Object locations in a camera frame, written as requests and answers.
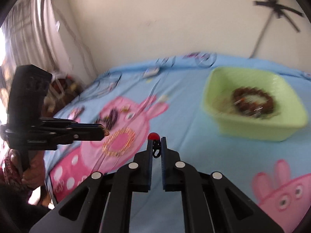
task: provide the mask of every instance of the silver screw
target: silver screw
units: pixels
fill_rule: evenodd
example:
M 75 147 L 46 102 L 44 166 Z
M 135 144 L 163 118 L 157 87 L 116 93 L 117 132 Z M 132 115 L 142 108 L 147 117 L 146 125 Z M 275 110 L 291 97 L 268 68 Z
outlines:
M 220 172 L 214 172 L 212 176 L 216 180 L 220 180 L 222 178 L 222 174 Z
M 184 162 L 182 162 L 182 161 L 177 161 L 177 162 L 175 163 L 175 166 L 176 166 L 177 168 L 184 168 L 184 167 L 186 166 L 186 164 L 185 164 Z
M 131 169 L 136 169 L 138 167 L 138 164 L 135 162 L 132 162 L 132 163 L 129 163 L 128 167 Z
M 101 177 L 101 173 L 100 172 L 93 172 L 91 177 L 94 180 L 98 180 Z

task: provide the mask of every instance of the pig ear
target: pig ear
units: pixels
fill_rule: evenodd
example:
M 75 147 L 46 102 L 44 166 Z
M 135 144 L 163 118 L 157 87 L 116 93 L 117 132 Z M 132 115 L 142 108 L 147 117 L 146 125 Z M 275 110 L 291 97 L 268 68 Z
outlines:
M 141 104 L 139 104 L 138 109 L 140 108 L 146 108 L 150 106 L 152 103 L 156 101 L 156 96 L 152 95 L 151 97 L 148 97 L 146 100 L 144 100 Z
M 165 112 L 168 108 L 169 105 L 167 103 L 156 103 L 146 111 L 146 115 L 149 119 L 152 119 Z
M 252 188 L 256 198 L 262 201 L 268 194 L 273 192 L 272 180 L 268 174 L 260 172 L 253 178 Z
M 278 187 L 290 181 L 290 166 L 284 159 L 276 162 L 274 166 L 274 179 Z

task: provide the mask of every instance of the beaded bracelet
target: beaded bracelet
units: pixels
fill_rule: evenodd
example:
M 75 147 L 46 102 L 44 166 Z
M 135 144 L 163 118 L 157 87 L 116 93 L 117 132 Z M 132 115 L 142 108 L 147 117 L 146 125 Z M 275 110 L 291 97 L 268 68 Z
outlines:
M 258 95 L 265 98 L 264 103 L 257 103 L 253 100 L 247 100 L 248 95 Z M 259 117 L 261 114 L 271 114 L 274 109 L 273 98 L 267 93 L 257 88 L 238 88 L 233 92 L 233 101 L 237 109 L 249 116 Z

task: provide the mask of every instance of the bed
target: bed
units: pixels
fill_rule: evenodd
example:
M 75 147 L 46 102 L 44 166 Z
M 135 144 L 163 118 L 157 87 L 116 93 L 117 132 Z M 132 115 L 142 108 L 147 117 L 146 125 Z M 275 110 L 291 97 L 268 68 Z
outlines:
M 144 78 L 155 66 L 159 73 Z M 94 123 L 118 111 L 111 135 L 102 141 L 46 151 L 46 184 L 53 201 L 60 202 L 90 173 L 114 172 L 131 162 L 145 150 L 148 134 L 157 132 L 183 161 L 207 174 L 222 172 L 292 232 L 311 205 L 310 124 L 282 142 L 222 136 L 201 107 L 207 78 L 220 66 L 281 75 L 311 112 L 311 75 L 266 60 L 196 52 L 113 68 L 55 116 Z M 79 116 L 72 115 L 81 108 Z M 161 161 L 153 159 L 151 191 L 133 194 L 131 232 L 184 232 L 181 195 L 165 193 L 161 181 Z

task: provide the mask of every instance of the hand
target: hand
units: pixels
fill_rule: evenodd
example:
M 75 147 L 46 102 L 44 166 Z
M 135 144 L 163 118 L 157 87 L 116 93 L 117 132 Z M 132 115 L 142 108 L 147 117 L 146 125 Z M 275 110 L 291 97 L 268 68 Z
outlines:
M 30 168 L 23 172 L 21 182 L 33 189 L 45 185 L 45 166 L 44 166 L 44 151 L 38 151 L 35 157 L 30 161 Z M 17 166 L 18 159 L 15 150 L 10 150 L 9 157 L 12 163 Z

